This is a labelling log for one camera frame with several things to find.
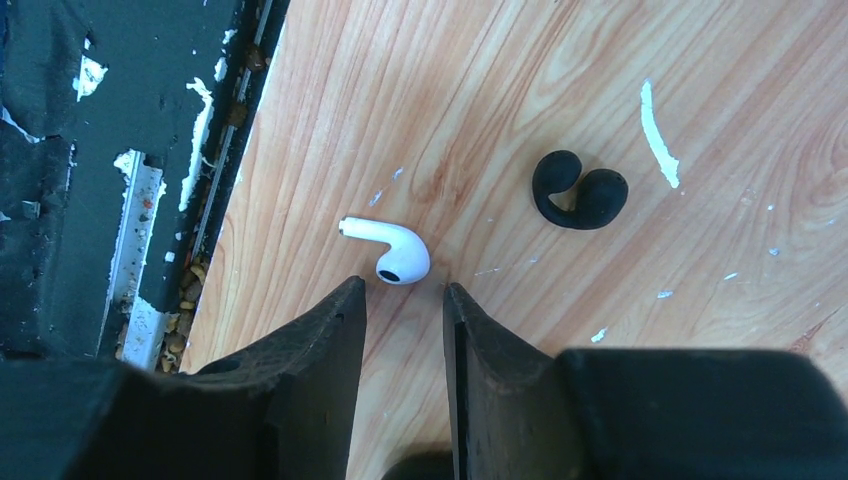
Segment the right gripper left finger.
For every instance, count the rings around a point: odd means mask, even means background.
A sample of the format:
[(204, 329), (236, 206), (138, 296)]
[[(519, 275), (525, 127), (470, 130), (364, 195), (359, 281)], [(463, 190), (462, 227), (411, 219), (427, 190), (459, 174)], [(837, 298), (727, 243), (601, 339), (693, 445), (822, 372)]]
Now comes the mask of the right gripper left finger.
[(193, 374), (117, 360), (1, 365), (5, 479), (342, 479), (366, 333), (352, 276)]

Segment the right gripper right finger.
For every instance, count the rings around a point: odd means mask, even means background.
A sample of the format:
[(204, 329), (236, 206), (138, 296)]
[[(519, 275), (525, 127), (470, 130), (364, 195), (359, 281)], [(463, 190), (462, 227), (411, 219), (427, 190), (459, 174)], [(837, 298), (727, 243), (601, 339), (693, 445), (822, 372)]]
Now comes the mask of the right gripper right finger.
[(460, 284), (443, 296), (458, 479), (843, 479), (847, 408), (779, 350), (568, 348), (550, 356)]

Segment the black earbud case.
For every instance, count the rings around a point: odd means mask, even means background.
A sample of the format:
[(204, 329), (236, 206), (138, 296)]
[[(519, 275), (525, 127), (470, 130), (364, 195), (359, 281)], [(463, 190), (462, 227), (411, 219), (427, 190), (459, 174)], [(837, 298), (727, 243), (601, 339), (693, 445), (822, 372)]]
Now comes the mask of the black earbud case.
[(410, 455), (392, 465), (382, 480), (454, 480), (452, 453), (433, 451)]

